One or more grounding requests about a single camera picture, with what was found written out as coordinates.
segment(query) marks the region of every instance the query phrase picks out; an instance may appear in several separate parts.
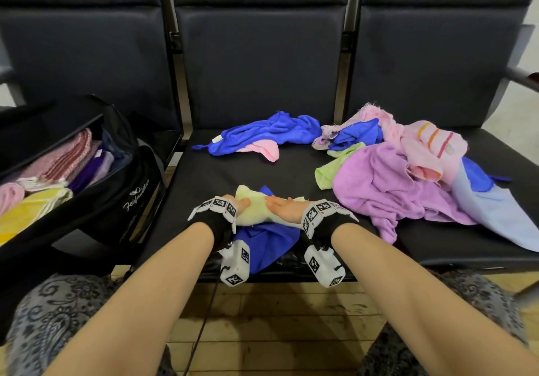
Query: white wall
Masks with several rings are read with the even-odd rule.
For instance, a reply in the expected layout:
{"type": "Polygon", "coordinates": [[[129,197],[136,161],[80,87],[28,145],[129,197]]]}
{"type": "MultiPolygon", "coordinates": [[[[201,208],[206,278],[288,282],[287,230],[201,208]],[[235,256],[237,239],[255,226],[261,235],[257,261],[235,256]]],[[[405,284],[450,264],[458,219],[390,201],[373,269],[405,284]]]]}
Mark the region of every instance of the white wall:
{"type": "MultiPolygon", "coordinates": [[[[524,22],[535,24],[537,28],[519,67],[539,72],[539,0],[532,2],[524,22]]],[[[539,93],[514,82],[509,83],[500,106],[483,128],[539,164],[539,93]]]]}

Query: left hand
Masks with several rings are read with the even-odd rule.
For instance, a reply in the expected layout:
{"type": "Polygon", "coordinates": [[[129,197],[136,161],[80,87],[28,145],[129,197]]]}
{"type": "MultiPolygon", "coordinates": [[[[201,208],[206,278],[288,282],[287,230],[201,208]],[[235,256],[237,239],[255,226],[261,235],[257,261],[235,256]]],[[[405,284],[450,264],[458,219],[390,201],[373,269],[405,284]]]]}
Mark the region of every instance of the left hand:
{"type": "Polygon", "coordinates": [[[251,199],[248,199],[248,198],[238,200],[231,194],[225,194],[224,196],[221,196],[221,197],[224,197],[225,199],[229,199],[230,201],[234,203],[234,207],[236,208],[236,211],[237,211],[236,217],[238,217],[241,213],[243,213],[243,210],[245,210],[251,205],[251,199]]]}

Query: black cable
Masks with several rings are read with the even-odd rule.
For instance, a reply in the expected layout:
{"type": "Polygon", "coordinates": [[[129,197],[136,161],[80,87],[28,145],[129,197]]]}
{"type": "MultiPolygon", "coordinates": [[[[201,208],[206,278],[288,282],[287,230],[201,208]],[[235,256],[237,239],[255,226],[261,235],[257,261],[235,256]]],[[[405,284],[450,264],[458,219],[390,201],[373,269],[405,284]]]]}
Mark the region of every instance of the black cable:
{"type": "Polygon", "coordinates": [[[198,333],[197,341],[193,345],[193,349],[191,349],[191,356],[189,357],[187,366],[185,366],[185,371],[183,373],[183,376],[186,376],[187,372],[189,372],[189,367],[191,367],[191,362],[193,361],[193,357],[195,357],[195,352],[197,350],[198,343],[200,342],[202,332],[204,331],[204,327],[206,326],[206,321],[208,317],[210,316],[210,310],[211,310],[211,306],[213,305],[213,299],[215,298],[215,294],[217,293],[217,286],[219,285],[219,278],[221,277],[221,274],[223,273],[223,270],[225,268],[230,268],[230,267],[223,267],[219,275],[217,276],[217,281],[215,282],[215,286],[213,287],[213,293],[211,294],[210,305],[207,307],[206,315],[204,317],[204,321],[202,322],[202,326],[200,327],[200,332],[198,333]]]}

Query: right hand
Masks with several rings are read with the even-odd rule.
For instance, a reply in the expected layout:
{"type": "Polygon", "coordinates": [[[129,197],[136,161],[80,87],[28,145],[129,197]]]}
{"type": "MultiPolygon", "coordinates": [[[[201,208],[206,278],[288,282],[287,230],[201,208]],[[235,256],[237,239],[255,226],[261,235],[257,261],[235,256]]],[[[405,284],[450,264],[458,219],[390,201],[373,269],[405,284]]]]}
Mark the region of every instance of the right hand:
{"type": "Polygon", "coordinates": [[[301,222],[301,216],[311,204],[310,201],[294,201],[290,197],[282,199],[277,196],[266,196],[265,199],[266,206],[270,212],[284,221],[296,224],[301,222]]]}

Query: row of chairs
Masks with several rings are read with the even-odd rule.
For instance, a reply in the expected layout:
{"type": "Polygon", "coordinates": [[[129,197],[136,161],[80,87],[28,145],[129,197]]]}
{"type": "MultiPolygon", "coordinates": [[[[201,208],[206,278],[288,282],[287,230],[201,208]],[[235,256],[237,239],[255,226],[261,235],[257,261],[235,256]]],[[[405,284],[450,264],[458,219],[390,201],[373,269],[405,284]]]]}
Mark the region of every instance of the row of chairs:
{"type": "MultiPolygon", "coordinates": [[[[181,49],[193,133],[138,264],[177,234],[193,206],[239,184],[335,200],[313,177],[327,156],[310,147],[284,146],[274,164],[191,147],[277,110],[331,124],[343,40],[351,64],[338,118],[376,102],[400,123],[425,119],[461,133],[472,159],[512,178],[511,192],[539,224],[539,169],[481,129],[531,0],[360,0],[356,30],[345,36],[348,0],[172,0],[173,12],[168,1],[0,0],[0,32],[27,104],[94,93],[164,162],[183,135],[172,59],[181,49]]],[[[375,232],[368,219],[361,224],[375,232]]],[[[538,254],[482,227],[403,221],[397,234],[397,246],[429,267],[539,269],[538,254]]],[[[251,279],[311,281],[301,255],[292,249],[251,279]]],[[[202,280],[218,275],[215,258],[202,280]]]]}

